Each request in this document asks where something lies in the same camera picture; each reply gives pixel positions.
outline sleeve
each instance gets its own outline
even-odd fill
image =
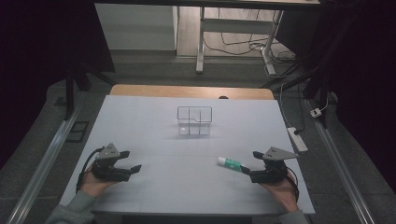
[[[95,198],[79,190],[69,205],[59,204],[55,207],[46,224],[91,223],[94,218],[91,210],[95,202]]]
[[[287,213],[279,217],[282,224],[309,224],[302,210],[293,213]]]

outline transparent acrylic box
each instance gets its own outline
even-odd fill
[[[179,134],[210,134],[212,107],[179,106],[177,122]]]

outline wooden floor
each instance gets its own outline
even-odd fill
[[[223,18],[234,20],[251,20],[251,21],[271,21],[273,19],[273,10],[258,9],[236,9],[236,8],[216,8],[207,7],[205,9],[206,18]],[[198,7],[180,7],[179,21],[177,30],[177,56],[197,56],[198,40],[200,28],[200,8]],[[205,56],[238,56],[238,57],[261,57],[258,50],[250,51],[249,43],[230,44],[235,42],[251,42],[265,44],[268,35],[246,35],[246,34],[222,34],[222,33],[205,33],[204,40],[207,44],[204,49]],[[280,51],[287,51],[281,44],[272,46],[273,53],[277,55]],[[282,56],[293,57],[292,52],[282,54]]]

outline wall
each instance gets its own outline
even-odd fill
[[[176,7],[95,6],[110,49],[176,49]]]

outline power strip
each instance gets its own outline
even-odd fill
[[[293,141],[293,144],[297,147],[297,151],[300,153],[305,153],[308,151],[308,148],[306,147],[303,138],[301,138],[299,134],[295,134],[295,131],[295,128],[288,128],[289,136]]]

